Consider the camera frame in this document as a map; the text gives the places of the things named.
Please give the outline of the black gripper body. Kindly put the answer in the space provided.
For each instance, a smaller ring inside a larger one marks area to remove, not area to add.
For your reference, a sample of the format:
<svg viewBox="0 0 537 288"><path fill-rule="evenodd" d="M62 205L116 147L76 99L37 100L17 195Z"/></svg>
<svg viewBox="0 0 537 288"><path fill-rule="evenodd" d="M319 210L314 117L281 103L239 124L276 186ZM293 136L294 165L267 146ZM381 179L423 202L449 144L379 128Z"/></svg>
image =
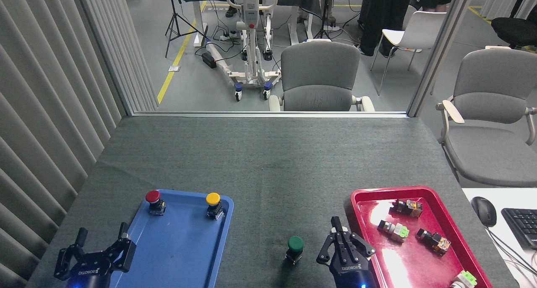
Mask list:
<svg viewBox="0 0 537 288"><path fill-rule="evenodd" d="M370 261L358 255L359 262L347 259L341 263L341 255L335 252L329 265L337 288L376 288L377 283L370 271Z"/></svg>
<svg viewBox="0 0 537 288"><path fill-rule="evenodd" d="M105 252L87 253L71 269L68 288L108 288L112 261Z"/></svg>

